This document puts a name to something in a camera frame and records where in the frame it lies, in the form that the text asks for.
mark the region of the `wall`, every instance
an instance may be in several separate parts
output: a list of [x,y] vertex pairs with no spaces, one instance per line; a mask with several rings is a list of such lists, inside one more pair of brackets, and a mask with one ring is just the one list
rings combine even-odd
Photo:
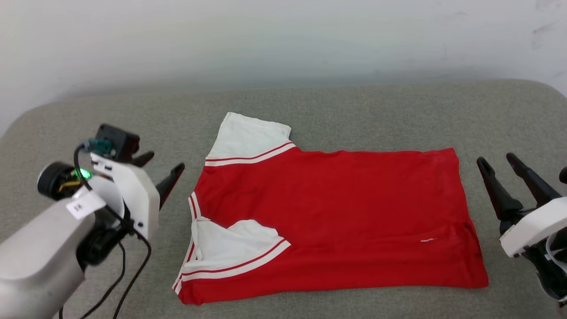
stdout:
[[524,78],[567,94],[567,0],[0,0],[0,135],[96,94]]

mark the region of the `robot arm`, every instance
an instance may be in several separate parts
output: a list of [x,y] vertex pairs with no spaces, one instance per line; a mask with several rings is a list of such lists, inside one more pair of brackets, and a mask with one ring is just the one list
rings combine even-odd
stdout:
[[[567,300],[567,197],[562,197],[516,155],[508,153],[506,159],[524,180],[537,205],[524,209],[496,179],[490,164],[482,157],[476,161],[500,220],[500,244],[508,256],[527,258],[536,267],[545,292],[563,305]],[[566,177],[564,169],[560,181],[566,183]]]
[[100,264],[127,235],[150,251],[159,210],[184,165],[155,186],[141,168],[154,154],[132,158],[138,142],[101,125],[89,145],[99,175],[82,182],[75,166],[44,169],[38,190],[56,202],[0,244],[0,318],[51,318],[84,281],[86,267]]

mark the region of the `red fabric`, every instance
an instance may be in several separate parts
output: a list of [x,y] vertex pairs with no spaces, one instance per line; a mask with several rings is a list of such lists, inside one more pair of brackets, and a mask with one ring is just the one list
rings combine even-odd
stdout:
[[201,214],[228,228],[254,219],[291,243],[267,264],[182,282],[185,304],[282,291],[488,285],[453,149],[303,152],[206,166]]

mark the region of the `green light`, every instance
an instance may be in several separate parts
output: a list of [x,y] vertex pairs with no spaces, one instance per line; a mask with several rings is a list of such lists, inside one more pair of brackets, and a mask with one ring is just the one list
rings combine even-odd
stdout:
[[81,170],[81,174],[83,175],[83,177],[84,177],[85,179],[88,179],[88,178],[91,178],[91,177],[92,177],[91,172],[87,171],[86,169],[80,169],[80,170]]

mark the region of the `gray table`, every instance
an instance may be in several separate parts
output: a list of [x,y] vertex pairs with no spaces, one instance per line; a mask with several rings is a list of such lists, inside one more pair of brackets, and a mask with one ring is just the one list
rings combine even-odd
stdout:
[[[455,148],[489,288],[287,292],[200,307],[183,305],[171,285],[189,243],[187,197],[227,111],[291,126],[291,139],[303,150]],[[19,118],[0,140],[0,240],[50,204],[35,189],[39,171],[52,161],[71,162],[74,147],[93,136],[100,123],[139,134],[141,151],[156,152],[147,166],[154,181],[178,162],[187,166],[162,210],[159,233],[152,242],[154,254],[126,299],[122,318],[557,316],[555,303],[539,287],[531,264],[503,253],[498,222],[475,165],[478,156],[486,157],[514,196],[534,204],[504,158],[506,152],[514,151],[565,193],[557,175],[567,165],[567,99],[549,86],[503,80],[103,96],[42,106]],[[125,246],[127,275],[93,317],[112,315],[143,259],[141,242],[131,238]],[[66,318],[78,317],[98,301],[120,273],[120,262],[117,250],[103,265],[88,269],[86,282],[65,305]]]

